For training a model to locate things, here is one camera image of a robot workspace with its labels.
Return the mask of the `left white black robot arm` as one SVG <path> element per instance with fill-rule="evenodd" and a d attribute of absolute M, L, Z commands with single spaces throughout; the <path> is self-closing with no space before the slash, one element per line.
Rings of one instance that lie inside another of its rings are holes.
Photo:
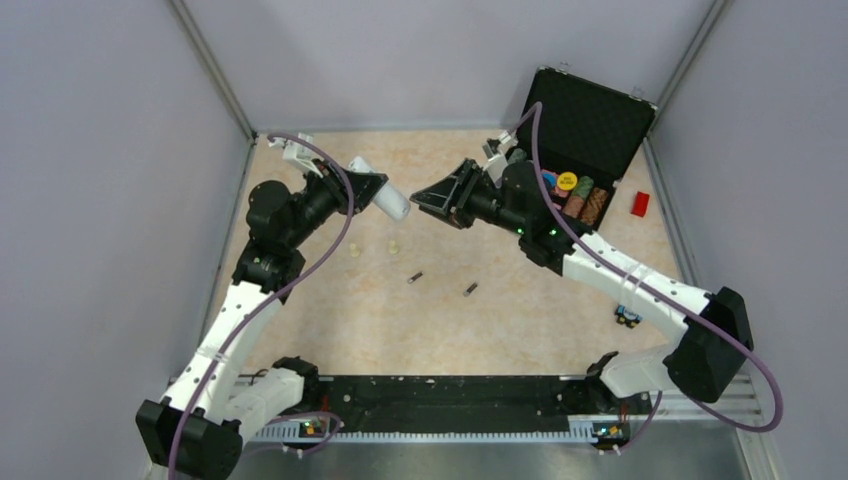
<path fill-rule="evenodd" d="M 216 319 L 188 365 L 135 421 L 150 460 L 200 479 L 226 479 L 244 446 L 274 417 L 308 413 L 321 393 L 315 365 L 286 358 L 254 385 L 233 392 L 247 357 L 295 285 L 311 274 L 299 246 L 331 215 L 350 221 L 388 183 L 383 173 L 305 174 L 298 192 L 275 180 L 253 188 L 242 251 Z"/>

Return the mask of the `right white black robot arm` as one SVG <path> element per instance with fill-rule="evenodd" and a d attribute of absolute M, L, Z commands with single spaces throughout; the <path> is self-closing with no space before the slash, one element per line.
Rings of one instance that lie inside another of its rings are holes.
<path fill-rule="evenodd" d="M 477 220 L 519 236 L 536 265 L 599 289 L 653 324 L 666 343 L 639 352 L 611 352 L 593 364 L 586 385 L 589 404 L 612 412 L 626 397 L 677 390 L 712 404 L 719 400 L 746 357 L 726 341 L 751 347 L 743 298 L 724 287 L 709 293 L 669 278 L 609 244 L 580 223 L 554 214 L 532 162 L 510 165 L 501 184 L 473 160 L 413 193 L 419 209 L 457 228 Z"/>

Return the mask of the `white remote control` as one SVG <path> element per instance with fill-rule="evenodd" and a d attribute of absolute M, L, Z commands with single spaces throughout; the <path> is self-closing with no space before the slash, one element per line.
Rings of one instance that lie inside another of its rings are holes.
<path fill-rule="evenodd" d="M 356 156 L 349 163 L 349 170 L 356 173 L 377 174 L 363 157 Z M 409 200 L 390 181 L 380 188 L 372 200 L 384 214 L 396 222 L 403 221 L 411 210 Z"/>

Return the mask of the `AAA battery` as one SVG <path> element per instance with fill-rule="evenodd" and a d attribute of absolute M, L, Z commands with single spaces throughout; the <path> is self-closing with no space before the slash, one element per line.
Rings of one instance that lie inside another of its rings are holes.
<path fill-rule="evenodd" d="M 476 290 L 476 288 L 477 288 L 477 287 L 478 287 L 478 284 L 477 284 L 476 282 L 472 283 L 471 285 L 469 285 L 469 286 L 468 286 L 468 287 L 467 287 L 467 288 L 463 291 L 463 296 L 464 296 L 464 297 L 468 297 L 468 296 L 470 296 L 470 295 L 471 295 L 471 294 L 472 294 L 472 293 Z"/>
<path fill-rule="evenodd" d="M 416 282 L 417 280 L 419 280 L 423 276 L 423 274 L 424 274 L 423 271 L 416 272 L 414 275 L 412 275 L 410 278 L 407 279 L 407 283 L 412 284 L 412 283 Z"/>

